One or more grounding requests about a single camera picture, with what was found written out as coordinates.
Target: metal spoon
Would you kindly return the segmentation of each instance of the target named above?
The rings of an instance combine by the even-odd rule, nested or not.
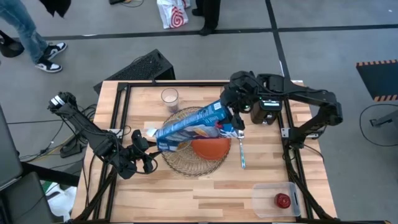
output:
[[[242,169],[245,169],[246,168],[246,161],[244,160],[243,143],[242,143],[242,139],[244,139],[244,133],[241,130],[238,130],[238,139],[239,139],[239,148],[241,149]]]

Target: black trousers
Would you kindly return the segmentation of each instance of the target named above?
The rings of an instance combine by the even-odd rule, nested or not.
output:
[[[197,8],[205,16],[205,27],[216,29],[220,16],[221,0],[196,0]]]

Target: black bag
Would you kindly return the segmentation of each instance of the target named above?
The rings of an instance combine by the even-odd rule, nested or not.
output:
[[[23,53],[24,46],[18,41],[15,41],[11,37],[7,36],[3,31],[0,30],[0,52],[5,57],[16,57]]]

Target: black and white sneaker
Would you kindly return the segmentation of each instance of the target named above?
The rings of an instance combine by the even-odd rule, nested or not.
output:
[[[41,58],[37,64],[35,65],[36,68],[41,69],[45,72],[49,73],[56,73],[62,71],[62,66],[57,65],[56,63],[52,63],[47,59]]]
[[[66,43],[59,43],[57,45],[51,45],[49,44],[49,46],[45,49],[44,51],[44,57],[47,60],[51,60],[53,59],[57,54],[63,52],[66,48],[68,47],[68,45]]]

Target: blue cereal box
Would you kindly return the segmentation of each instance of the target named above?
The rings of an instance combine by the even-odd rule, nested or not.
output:
[[[156,131],[160,151],[176,151],[180,142],[194,139],[236,138],[231,123],[221,124],[228,109],[216,101],[174,124]]]

